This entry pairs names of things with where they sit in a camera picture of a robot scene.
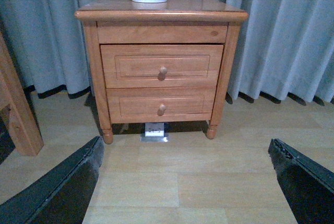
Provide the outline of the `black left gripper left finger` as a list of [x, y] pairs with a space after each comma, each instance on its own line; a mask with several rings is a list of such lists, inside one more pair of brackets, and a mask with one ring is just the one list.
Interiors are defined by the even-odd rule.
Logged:
[[82, 223], [104, 154], [97, 136], [1, 204], [1, 223]]

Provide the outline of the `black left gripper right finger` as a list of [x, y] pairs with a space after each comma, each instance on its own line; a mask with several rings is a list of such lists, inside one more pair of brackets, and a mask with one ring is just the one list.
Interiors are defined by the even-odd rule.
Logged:
[[333, 223], [333, 172], [279, 139], [268, 153], [296, 221]]

